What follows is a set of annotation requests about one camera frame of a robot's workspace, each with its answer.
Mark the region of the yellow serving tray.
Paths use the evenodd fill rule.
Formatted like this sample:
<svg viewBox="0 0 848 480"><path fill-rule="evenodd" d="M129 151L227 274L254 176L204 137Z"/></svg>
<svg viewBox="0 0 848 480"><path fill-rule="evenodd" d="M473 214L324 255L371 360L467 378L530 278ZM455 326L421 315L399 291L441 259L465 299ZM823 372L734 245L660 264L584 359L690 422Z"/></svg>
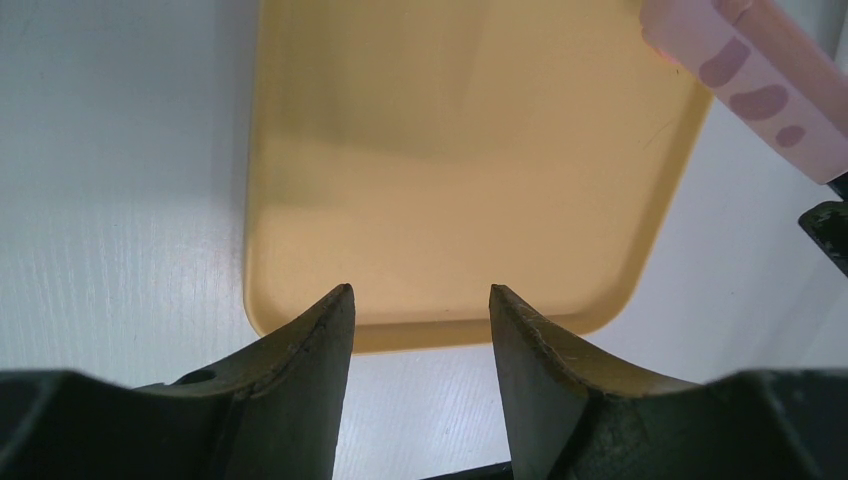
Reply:
<svg viewBox="0 0 848 480"><path fill-rule="evenodd" d="M264 1L244 304L335 286L358 353L490 341L505 284L587 334L629 302L711 106L637 1Z"/></svg>

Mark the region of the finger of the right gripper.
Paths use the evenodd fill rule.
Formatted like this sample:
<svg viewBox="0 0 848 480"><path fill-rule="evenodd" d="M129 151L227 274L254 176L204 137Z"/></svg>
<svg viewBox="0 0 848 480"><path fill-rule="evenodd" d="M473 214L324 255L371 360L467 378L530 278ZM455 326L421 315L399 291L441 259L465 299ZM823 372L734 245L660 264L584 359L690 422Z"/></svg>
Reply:
<svg viewBox="0 0 848 480"><path fill-rule="evenodd" d="M828 183L838 200L825 201L803 213L798 224L843 273L847 268L847 174Z"/></svg>

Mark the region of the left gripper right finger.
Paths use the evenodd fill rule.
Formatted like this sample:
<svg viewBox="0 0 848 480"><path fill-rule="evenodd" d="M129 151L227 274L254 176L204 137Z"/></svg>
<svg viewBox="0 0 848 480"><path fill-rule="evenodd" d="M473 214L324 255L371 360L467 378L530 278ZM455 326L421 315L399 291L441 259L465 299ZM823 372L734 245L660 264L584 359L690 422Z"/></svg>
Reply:
<svg viewBox="0 0 848 480"><path fill-rule="evenodd" d="M696 384L627 362L490 291L518 479L843 479L847 373L748 370Z"/></svg>

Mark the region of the pink handled metal tongs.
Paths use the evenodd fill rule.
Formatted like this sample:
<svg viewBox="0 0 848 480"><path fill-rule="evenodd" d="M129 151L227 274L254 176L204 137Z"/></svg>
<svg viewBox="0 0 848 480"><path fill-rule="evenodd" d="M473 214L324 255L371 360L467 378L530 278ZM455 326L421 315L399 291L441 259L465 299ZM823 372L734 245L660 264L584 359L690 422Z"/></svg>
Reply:
<svg viewBox="0 0 848 480"><path fill-rule="evenodd" d="M818 184L847 172L847 77L773 1L646 1L645 41Z"/></svg>

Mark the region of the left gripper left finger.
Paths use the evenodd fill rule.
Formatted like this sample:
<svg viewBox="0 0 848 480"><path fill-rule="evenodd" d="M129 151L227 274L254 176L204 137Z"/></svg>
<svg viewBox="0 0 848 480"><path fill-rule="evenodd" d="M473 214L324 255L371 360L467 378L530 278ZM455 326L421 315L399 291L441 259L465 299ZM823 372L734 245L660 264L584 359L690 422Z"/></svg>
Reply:
<svg viewBox="0 0 848 480"><path fill-rule="evenodd" d="M5 479L329 479L354 339L335 287L295 320L171 384L1 375Z"/></svg>

